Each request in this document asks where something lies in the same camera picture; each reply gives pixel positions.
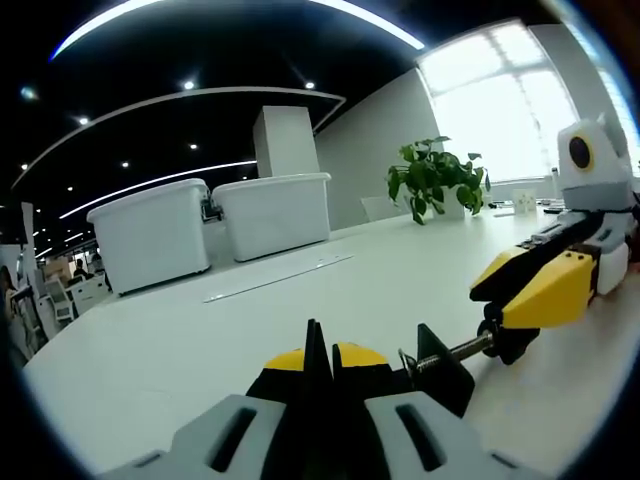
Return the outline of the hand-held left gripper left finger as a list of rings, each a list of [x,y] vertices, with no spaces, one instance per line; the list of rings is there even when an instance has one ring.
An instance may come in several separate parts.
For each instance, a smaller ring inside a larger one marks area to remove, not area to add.
[[[166,451],[153,450],[101,479],[301,479],[304,395],[315,348],[267,362],[245,395],[229,395],[179,428]]]

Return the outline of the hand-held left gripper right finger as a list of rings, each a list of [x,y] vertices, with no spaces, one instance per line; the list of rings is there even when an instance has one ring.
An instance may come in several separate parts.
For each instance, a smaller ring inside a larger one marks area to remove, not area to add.
[[[349,479],[540,479],[542,473],[485,449],[460,416],[474,384],[441,402],[432,382],[394,370],[380,353],[332,347],[338,415],[334,433]]]

